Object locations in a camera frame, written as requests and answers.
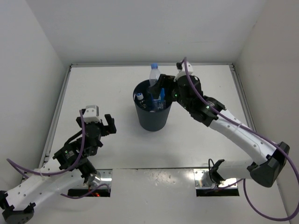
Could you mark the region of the tall blue cap bottle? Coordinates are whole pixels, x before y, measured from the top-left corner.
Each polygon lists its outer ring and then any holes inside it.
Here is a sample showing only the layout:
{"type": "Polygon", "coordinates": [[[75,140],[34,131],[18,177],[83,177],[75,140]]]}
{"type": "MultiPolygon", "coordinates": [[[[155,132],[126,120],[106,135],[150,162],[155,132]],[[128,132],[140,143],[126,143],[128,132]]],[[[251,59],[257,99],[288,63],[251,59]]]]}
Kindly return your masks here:
{"type": "Polygon", "coordinates": [[[157,112],[157,111],[163,111],[166,108],[166,102],[165,102],[165,91],[164,88],[160,90],[158,99],[154,99],[153,94],[150,92],[150,87],[153,87],[159,77],[160,77],[160,70],[158,69],[158,64],[157,63],[152,63],[151,64],[151,71],[149,75],[149,88],[148,88],[148,93],[150,94],[151,100],[152,100],[152,111],[157,112]]]}

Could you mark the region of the clear crushed plastic bottle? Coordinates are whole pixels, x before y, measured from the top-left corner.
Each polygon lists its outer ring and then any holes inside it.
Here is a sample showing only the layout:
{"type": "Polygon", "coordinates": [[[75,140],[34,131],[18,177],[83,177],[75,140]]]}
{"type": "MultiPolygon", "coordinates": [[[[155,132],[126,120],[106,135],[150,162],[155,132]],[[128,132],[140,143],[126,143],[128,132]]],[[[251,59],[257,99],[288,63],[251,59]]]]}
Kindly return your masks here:
{"type": "Polygon", "coordinates": [[[141,109],[147,111],[148,110],[148,105],[147,105],[147,102],[146,102],[145,97],[143,96],[143,94],[142,93],[137,93],[136,94],[136,99],[137,99],[138,106],[141,109]]]}

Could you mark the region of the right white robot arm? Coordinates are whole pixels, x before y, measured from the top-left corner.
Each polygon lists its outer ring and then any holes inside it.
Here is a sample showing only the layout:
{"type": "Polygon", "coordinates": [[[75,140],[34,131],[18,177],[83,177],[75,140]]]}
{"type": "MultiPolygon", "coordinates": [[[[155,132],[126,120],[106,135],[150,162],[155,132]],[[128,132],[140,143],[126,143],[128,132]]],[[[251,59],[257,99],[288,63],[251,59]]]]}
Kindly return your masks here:
{"type": "Polygon", "coordinates": [[[248,161],[218,160],[208,171],[208,179],[216,184],[235,177],[252,179],[270,188],[285,166],[290,147],[285,142],[264,140],[248,126],[242,124],[220,101],[206,96],[196,76],[161,74],[150,80],[149,92],[154,99],[177,102],[199,123],[222,134],[247,155],[248,161]]]}

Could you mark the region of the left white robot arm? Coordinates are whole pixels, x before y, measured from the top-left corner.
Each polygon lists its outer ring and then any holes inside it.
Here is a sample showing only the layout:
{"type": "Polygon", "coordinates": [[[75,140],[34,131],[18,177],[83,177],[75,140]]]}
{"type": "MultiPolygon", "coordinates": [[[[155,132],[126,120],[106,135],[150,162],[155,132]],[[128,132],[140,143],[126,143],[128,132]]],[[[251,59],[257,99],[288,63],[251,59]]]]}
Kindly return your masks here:
{"type": "Polygon", "coordinates": [[[3,223],[25,224],[35,211],[56,196],[65,196],[77,186],[87,187],[85,193],[73,196],[80,199],[95,194],[98,189],[110,191],[111,180],[96,170],[88,160],[102,147],[101,137],[115,134],[114,118],[105,115],[107,125],[98,116],[87,117],[86,111],[76,118],[81,130],[71,136],[39,170],[8,191],[0,192],[3,223]]]}

